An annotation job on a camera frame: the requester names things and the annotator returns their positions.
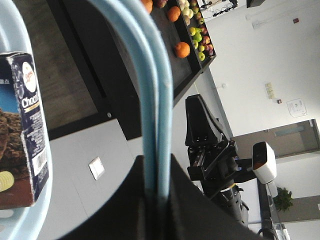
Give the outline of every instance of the light switch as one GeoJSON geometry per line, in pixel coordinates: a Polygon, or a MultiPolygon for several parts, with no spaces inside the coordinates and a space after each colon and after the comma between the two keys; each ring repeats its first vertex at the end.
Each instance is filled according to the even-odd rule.
{"type": "Polygon", "coordinates": [[[89,168],[95,180],[98,180],[105,172],[105,168],[98,156],[89,163],[89,168]]]}

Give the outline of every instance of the potted plant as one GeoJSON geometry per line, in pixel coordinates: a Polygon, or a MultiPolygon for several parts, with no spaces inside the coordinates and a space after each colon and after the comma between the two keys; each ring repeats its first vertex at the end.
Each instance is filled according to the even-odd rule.
{"type": "Polygon", "coordinates": [[[273,198],[273,202],[275,204],[276,210],[278,212],[280,211],[287,211],[289,209],[289,207],[291,207],[293,205],[293,203],[291,202],[291,200],[293,199],[291,197],[292,192],[288,192],[288,190],[284,187],[277,187],[276,188],[278,190],[278,195],[276,197],[273,198]]]}

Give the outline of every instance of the chocolate cookie box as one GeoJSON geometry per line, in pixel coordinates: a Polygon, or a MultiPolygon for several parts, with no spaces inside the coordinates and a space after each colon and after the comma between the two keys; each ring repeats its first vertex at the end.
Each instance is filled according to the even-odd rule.
{"type": "Polygon", "coordinates": [[[49,177],[37,81],[30,54],[0,54],[0,209],[32,206],[49,177]]]}

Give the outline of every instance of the blue plastic handle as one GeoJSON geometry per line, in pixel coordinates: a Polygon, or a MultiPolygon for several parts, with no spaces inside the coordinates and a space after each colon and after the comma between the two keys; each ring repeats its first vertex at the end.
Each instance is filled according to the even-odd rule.
{"type": "Polygon", "coordinates": [[[173,81],[161,33],[139,0],[89,0],[112,24],[137,74],[142,121],[145,192],[166,202],[170,184],[173,81]]]}

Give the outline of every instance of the door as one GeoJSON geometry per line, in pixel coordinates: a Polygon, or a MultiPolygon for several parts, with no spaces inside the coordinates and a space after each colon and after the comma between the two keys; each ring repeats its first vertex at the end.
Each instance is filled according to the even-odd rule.
{"type": "Polygon", "coordinates": [[[252,157],[252,146],[266,141],[276,158],[320,150],[319,131],[315,119],[257,131],[232,138],[240,159],[252,157]]]}

